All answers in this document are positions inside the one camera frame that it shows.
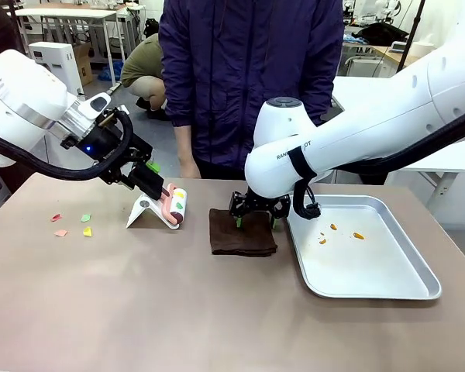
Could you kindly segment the white box machine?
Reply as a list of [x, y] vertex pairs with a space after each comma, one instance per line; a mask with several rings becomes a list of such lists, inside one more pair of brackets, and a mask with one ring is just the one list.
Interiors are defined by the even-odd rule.
[[29, 45], [31, 57], [37, 64], [44, 66], [76, 96], [84, 96], [74, 51], [70, 44], [36, 42]]

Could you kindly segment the black garment pile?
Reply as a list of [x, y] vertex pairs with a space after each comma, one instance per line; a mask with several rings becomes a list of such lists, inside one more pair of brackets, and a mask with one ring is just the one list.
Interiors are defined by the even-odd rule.
[[406, 42], [408, 33], [391, 24], [376, 22], [352, 33], [352, 36], [364, 39], [372, 46], [390, 47], [395, 41]]

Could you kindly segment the white paper roll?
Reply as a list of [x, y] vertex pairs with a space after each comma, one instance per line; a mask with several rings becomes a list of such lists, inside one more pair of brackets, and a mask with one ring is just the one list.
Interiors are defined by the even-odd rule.
[[435, 44], [432, 42], [433, 34], [430, 33], [420, 40], [413, 41], [408, 55], [414, 58], [422, 58], [425, 55], [431, 53], [436, 47]]

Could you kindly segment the black stand pole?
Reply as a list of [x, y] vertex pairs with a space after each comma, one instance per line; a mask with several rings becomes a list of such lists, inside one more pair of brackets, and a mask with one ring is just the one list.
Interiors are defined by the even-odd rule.
[[405, 44], [405, 49], [404, 49], [404, 51], [403, 51], [403, 53], [401, 55], [401, 59], [400, 59], [400, 61], [398, 63], [398, 66], [397, 66], [397, 70], [396, 70], [397, 73], [399, 73], [405, 67], [405, 61], [407, 60], [409, 50], [411, 49], [413, 39], [415, 37], [417, 28], [418, 28], [419, 23], [421, 21], [422, 12], [423, 12], [423, 9], [425, 7], [425, 2], [426, 2], [426, 0], [420, 0], [420, 3], [418, 5], [418, 9], [417, 9], [417, 12], [415, 14], [415, 18], [413, 19], [412, 28], [411, 28], [411, 31], [410, 31], [410, 33], [408, 35], [407, 42]]

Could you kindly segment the white side table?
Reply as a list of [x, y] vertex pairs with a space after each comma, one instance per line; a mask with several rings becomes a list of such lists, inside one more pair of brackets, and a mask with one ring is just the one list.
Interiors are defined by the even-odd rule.
[[465, 173], [465, 139], [391, 172], [384, 184], [395, 183], [400, 172], [415, 172], [432, 185], [433, 191], [425, 206], [431, 213], [435, 212], [457, 176]]

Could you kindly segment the silver metal tray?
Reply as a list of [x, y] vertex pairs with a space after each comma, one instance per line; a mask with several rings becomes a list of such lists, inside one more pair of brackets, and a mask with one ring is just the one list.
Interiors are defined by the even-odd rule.
[[383, 201], [316, 195], [321, 215], [288, 226], [302, 277], [326, 298], [436, 300], [442, 286]]

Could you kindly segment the person's right forearm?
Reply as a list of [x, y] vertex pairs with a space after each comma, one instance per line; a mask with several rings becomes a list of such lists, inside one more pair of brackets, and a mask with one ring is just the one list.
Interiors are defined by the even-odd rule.
[[177, 156], [180, 162], [188, 162], [193, 159], [191, 145], [191, 127], [175, 126], [174, 135], [177, 143]]

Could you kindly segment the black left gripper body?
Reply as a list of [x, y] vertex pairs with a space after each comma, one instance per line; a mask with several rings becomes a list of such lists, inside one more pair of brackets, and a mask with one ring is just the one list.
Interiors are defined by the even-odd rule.
[[[88, 155], [92, 160], [102, 162], [110, 157], [122, 143], [122, 131], [115, 124], [95, 126], [93, 130], [81, 140], [76, 147]], [[136, 134], [133, 134], [128, 147], [112, 163], [112, 165], [99, 176], [106, 184], [134, 185], [129, 175], [122, 173], [122, 168], [130, 164], [132, 170], [134, 163], [146, 163], [150, 160], [153, 147]]]

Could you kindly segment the cardboard box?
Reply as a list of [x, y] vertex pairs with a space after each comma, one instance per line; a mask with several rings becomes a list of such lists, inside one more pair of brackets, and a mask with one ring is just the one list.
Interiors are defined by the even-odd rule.
[[81, 80], [81, 85], [85, 86], [93, 81], [89, 52], [90, 43], [82, 43], [74, 47], [74, 57], [77, 64], [77, 70]]

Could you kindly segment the person's dark trousers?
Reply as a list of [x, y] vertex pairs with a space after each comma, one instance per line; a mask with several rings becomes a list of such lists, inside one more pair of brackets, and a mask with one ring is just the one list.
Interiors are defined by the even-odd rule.
[[195, 158], [201, 179], [212, 180], [236, 180], [244, 181], [245, 174], [243, 169], [227, 167], [224, 165], [210, 163], [208, 161]]

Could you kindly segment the person in purple jacket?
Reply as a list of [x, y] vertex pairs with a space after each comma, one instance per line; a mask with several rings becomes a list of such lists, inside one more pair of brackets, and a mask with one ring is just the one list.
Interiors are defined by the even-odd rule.
[[262, 104], [327, 112], [343, 45], [341, 0], [164, 0], [166, 112], [191, 127], [192, 156], [243, 169]]

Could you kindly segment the person's right hand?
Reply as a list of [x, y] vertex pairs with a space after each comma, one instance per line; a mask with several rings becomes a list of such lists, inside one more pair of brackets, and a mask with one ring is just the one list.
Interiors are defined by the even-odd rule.
[[181, 178], [200, 179], [201, 174], [192, 155], [179, 157]]

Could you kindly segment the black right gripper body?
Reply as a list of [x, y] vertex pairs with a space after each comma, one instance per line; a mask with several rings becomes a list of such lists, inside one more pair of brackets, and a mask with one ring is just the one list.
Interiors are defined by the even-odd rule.
[[265, 198], [257, 195], [250, 188], [242, 194], [232, 193], [229, 202], [230, 215], [247, 215], [252, 212], [269, 212], [271, 215], [288, 215], [291, 199], [288, 195], [276, 198]]

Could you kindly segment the white roller stand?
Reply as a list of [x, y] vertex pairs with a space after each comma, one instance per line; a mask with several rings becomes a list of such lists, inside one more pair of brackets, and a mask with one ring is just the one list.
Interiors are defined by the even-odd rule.
[[180, 224], [170, 212], [171, 196], [163, 196], [158, 201], [153, 200], [145, 194], [141, 194], [129, 214], [126, 228], [129, 228], [144, 212], [151, 211], [169, 229], [178, 229]]

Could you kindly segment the brown cloth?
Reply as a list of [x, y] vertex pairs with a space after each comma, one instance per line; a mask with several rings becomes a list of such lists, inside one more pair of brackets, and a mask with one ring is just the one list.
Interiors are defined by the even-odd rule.
[[209, 238], [213, 255], [268, 257], [277, 252], [267, 212], [252, 212], [241, 226], [227, 210], [209, 210]]

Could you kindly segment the wooden background table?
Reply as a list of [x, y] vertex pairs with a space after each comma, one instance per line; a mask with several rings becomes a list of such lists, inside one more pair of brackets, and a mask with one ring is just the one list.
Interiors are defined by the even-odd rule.
[[[403, 56], [402, 53], [391, 52], [391, 48], [387, 46], [371, 46], [371, 48], [385, 61], [386, 64], [390, 65], [390, 69], [392, 71], [396, 71], [398, 69], [398, 65], [400, 64]], [[403, 68], [408, 67], [417, 60], [419, 60], [418, 57], [408, 55], [403, 63]]]

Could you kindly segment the white background table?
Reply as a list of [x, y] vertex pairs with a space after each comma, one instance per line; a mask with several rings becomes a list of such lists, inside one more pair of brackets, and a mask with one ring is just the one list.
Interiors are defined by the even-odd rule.
[[115, 80], [115, 71], [113, 66], [112, 51], [110, 47], [109, 40], [109, 31], [107, 22], [114, 22], [116, 35], [119, 39], [119, 46], [122, 54], [122, 60], [125, 60], [125, 52], [122, 41], [122, 35], [120, 31], [119, 20], [116, 10], [102, 10], [102, 9], [92, 9], [92, 8], [25, 8], [20, 9], [15, 13], [18, 17], [32, 17], [39, 16], [43, 17], [45, 20], [53, 19], [54, 21], [64, 21], [68, 19], [81, 19], [83, 21], [99, 21], [100, 25], [94, 24], [93, 27], [102, 27], [105, 37], [105, 46], [107, 50], [108, 57], [108, 66], [111, 76], [112, 86], [109, 89], [109, 94], [111, 95], [120, 85], [120, 81]]

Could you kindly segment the pink white lint roller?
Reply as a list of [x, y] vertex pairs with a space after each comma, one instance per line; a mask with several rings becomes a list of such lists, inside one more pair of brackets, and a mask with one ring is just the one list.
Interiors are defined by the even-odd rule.
[[173, 183], [167, 186], [167, 193], [168, 195], [164, 195], [161, 199], [162, 216], [171, 226], [178, 228], [184, 221], [188, 193]]

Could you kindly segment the crouching person olive shirt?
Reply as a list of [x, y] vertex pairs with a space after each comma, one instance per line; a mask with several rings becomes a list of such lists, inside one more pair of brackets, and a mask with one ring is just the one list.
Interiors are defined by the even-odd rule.
[[167, 98], [162, 78], [163, 51], [158, 34], [148, 36], [129, 55], [121, 71], [122, 86], [136, 96], [136, 106], [146, 111], [149, 119], [168, 121], [164, 111]]

